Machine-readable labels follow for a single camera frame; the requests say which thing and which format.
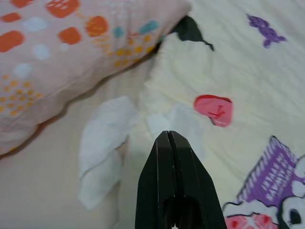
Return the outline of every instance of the teal dot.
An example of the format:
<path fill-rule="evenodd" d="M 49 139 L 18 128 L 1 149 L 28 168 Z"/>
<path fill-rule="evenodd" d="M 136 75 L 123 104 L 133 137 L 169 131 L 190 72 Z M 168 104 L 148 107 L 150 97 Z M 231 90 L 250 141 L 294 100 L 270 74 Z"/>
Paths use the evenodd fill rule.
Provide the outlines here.
<path fill-rule="evenodd" d="M 150 21 L 139 29 L 139 34 L 143 35 L 143 34 L 149 33 L 151 31 L 154 31 L 158 27 L 159 27 L 158 22 Z"/>
<path fill-rule="evenodd" d="M 116 38 L 120 38 L 124 35 L 124 31 L 121 26 L 114 28 L 112 32 Z"/>

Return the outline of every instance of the pink heart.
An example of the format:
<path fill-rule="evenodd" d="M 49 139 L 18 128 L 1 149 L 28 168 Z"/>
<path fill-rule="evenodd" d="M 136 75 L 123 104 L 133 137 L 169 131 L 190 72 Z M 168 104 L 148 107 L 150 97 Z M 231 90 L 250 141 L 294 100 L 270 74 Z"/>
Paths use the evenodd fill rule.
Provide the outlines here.
<path fill-rule="evenodd" d="M 200 95 L 194 101 L 194 109 L 208 116 L 217 126 L 226 127 L 232 121 L 233 103 L 228 98 L 211 94 Z"/>

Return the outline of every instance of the white polka dot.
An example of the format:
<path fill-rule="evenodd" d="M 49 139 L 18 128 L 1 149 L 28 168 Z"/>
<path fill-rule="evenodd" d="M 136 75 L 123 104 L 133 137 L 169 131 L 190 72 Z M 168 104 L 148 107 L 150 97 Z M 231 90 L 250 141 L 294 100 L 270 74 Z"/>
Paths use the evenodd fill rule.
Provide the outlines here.
<path fill-rule="evenodd" d="M 66 43 L 61 44 L 61 50 L 62 51 L 67 51 L 69 49 L 69 45 Z"/>
<path fill-rule="evenodd" d="M 46 21 L 39 17 L 33 17 L 22 23 L 26 31 L 38 31 L 45 29 L 48 25 Z"/>
<path fill-rule="evenodd" d="M 13 72 L 21 79 L 26 78 L 31 71 L 32 67 L 28 63 L 18 64 L 13 70 Z"/>
<path fill-rule="evenodd" d="M 44 44 L 35 45 L 33 48 L 33 53 L 40 60 L 46 60 L 50 57 L 50 50 Z"/>

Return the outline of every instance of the pink pillowcase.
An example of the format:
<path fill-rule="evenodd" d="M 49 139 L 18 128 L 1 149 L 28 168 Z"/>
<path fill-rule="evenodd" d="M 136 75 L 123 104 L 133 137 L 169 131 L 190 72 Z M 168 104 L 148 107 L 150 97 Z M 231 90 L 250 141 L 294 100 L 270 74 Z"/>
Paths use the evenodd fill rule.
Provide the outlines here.
<path fill-rule="evenodd" d="M 149 53 L 187 0 L 0 1 L 0 155 Z"/>

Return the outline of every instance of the purple butterfly print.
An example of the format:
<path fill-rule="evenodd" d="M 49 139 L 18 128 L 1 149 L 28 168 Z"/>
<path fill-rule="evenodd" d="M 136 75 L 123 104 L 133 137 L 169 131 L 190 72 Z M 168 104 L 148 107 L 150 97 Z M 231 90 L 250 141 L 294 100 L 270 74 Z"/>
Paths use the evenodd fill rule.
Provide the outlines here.
<path fill-rule="evenodd" d="M 249 25 L 258 28 L 259 32 L 266 38 L 263 42 L 265 48 L 269 48 L 272 42 L 279 43 L 287 41 L 283 36 L 278 36 L 276 31 L 269 27 L 269 23 L 259 17 L 247 14 Z"/>

